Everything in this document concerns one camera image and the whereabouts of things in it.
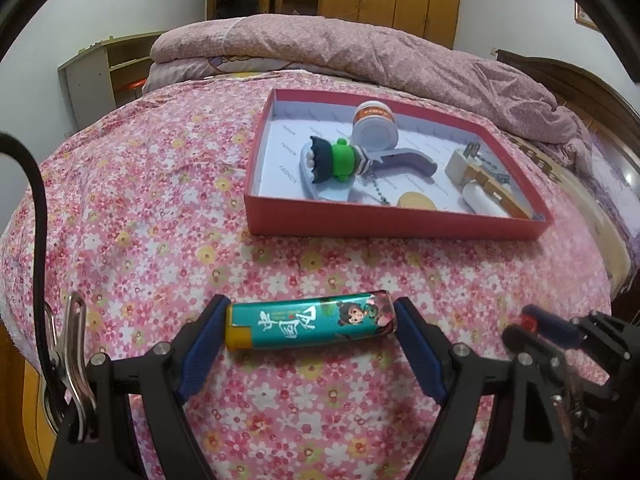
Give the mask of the grey wooden side shelf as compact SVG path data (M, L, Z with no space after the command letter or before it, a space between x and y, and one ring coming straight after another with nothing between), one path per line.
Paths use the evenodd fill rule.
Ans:
M108 38L58 66L63 98L76 131L142 95L162 32Z

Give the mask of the pink floral bed sheet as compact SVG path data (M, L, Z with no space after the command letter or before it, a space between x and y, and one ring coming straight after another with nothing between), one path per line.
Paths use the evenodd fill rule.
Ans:
M500 358L526 304L563 318L611 307L610 282L568 195L513 157L553 224L531 243L256 237L243 203L260 112L275 88L408 102L404 92L305 72L210 78L106 115L41 164L46 298L88 306L86 350L138 356L208 300L385 289L452 340ZM392 337L306 350L224 353L186 404L221 479L401 479L437 415Z

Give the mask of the left silver spring clamp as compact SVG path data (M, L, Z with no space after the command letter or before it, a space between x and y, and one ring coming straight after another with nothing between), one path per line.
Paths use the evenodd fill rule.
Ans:
M52 309L48 304L44 307L49 356L64 399L64 406L60 408L54 402L52 388L45 386L42 390L44 412L51 428L58 432L66 411L66 394L70 395L70 406L77 416L70 433L72 443L85 440L96 420L96 397L89 384L85 361L86 314L84 297L79 292L71 292L64 308L62 330L58 334Z

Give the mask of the white orange pill bottle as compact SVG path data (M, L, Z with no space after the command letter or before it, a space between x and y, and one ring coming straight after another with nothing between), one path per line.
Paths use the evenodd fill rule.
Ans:
M393 111L381 101L362 102L352 118L350 142L370 152L396 148L398 125Z

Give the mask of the wooden notched block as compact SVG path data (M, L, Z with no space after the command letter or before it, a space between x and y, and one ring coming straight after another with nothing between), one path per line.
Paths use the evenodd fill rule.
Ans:
M484 192L497 202L513 218L530 219L532 214L525 209L514 196L494 177L474 164L466 166L464 176L470 181L475 181Z

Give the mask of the white earbuds case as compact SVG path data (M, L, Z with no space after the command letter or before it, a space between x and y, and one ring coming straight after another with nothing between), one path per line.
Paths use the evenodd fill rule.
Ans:
M461 192L462 200L474 214L486 217L510 218L510 214L498 204L475 180L468 182Z

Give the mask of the red shallow cardboard box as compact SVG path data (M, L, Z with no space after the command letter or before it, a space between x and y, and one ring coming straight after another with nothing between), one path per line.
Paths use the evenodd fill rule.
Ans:
M431 178L410 169L372 171L370 151L350 142L352 118L366 101L381 101L398 125L396 148L437 162ZM478 142L475 162L531 214L530 219L474 214L446 176L453 151ZM436 210L396 206L405 192L427 196ZM325 237L536 240L552 225L540 193L495 133L441 110L354 94L273 90L250 155L244 203L250 232Z

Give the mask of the round wooden disc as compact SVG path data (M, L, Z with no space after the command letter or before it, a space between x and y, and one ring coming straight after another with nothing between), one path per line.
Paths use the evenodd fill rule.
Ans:
M435 204L424 194L418 192L405 192L396 204L399 208L436 210Z

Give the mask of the white plug charger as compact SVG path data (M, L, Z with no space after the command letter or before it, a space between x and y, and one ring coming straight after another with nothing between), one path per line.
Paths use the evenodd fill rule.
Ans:
M468 182L476 180L480 174L480 166L475 162L479 150L480 144L472 142L463 150L452 152L445 167L445 174L457 188L463 188Z

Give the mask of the dark wooden headboard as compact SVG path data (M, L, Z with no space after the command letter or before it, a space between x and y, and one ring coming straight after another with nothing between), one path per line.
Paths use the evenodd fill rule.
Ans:
M497 60L511 65L551 91L574 110L592 132L604 133L622 155L639 166L639 113L598 76L555 58L536 58L498 49Z

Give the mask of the pink crumpled quilt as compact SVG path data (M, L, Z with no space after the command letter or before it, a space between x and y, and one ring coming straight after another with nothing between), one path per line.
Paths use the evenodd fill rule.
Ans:
M544 144L566 166L591 169L589 131L542 84L510 65L388 27L281 14L193 23L154 42L143 89L207 77L221 56L311 65L461 108Z

